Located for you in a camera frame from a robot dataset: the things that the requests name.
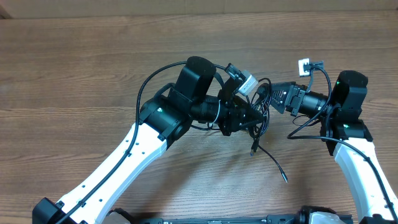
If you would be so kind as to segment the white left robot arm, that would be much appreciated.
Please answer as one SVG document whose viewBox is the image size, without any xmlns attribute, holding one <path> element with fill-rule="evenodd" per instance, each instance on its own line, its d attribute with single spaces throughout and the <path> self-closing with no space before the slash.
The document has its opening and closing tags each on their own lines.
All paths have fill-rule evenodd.
<svg viewBox="0 0 398 224">
<path fill-rule="evenodd" d="M 179 62 L 175 83 L 162 87 L 146 103 L 136 103 L 136 120 L 124 141 L 78 187 L 54 203 L 43 198 L 32 211 L 33 223 L 102 223 L 134 179 L 192 126 L 216 124 L 225 136 L 263 122 L 248 101 L 258 84 L 254 75 L 232 64 L 218 96 L 207 91 L 219 65 L 192 56 Z"/>
</svg>

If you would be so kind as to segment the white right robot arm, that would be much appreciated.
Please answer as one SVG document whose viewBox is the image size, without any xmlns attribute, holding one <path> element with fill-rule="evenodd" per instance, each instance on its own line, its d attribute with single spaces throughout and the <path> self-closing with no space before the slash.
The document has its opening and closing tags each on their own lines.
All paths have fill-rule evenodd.
<svg viewBox="0 0 398 224">
<path fill-rule="evenodd" d="M 359 117 L 367 95 L 368 78 L 354 70 L 344 70 L 327 96 L 295 82 L 265 83 L 260 96 L 271 100 L 280 113 L 302 114 L 309 120 L 292 131 L 288 139 L 313 139 L 297 133 L 315 121 L 321 124 L 317 139 L 340 166 L 349 184 L 360 223 L 397 223 L 397 197 L 376 157 L 373 137 Z"/>
</svg>

